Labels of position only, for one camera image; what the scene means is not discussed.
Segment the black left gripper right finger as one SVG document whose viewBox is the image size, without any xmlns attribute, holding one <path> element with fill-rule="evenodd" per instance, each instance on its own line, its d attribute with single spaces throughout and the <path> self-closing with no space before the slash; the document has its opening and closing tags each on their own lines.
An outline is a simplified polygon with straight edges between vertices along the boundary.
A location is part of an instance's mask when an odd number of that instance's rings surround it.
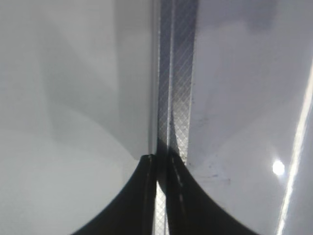
<svg viewBox="0 0 313 235">
<path fill-rule="evenodd" d="M 166 157 L 166 210 L 171 235 L 254 235 L 215 203 L 192 177 L 181 157 Z"/>
</svg>

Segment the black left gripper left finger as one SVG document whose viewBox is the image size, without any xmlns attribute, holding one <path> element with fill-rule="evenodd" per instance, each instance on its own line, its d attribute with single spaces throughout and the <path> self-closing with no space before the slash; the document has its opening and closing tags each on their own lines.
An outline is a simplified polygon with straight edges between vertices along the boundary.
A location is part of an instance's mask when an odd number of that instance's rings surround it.
<svg viewBox="0 0 313 235">
<path fill-rule="evenodd" d="M 157 157 L 143 155 L 118 195 L 75 235 L 151 235 L 157 189 Z"/>
</svg>

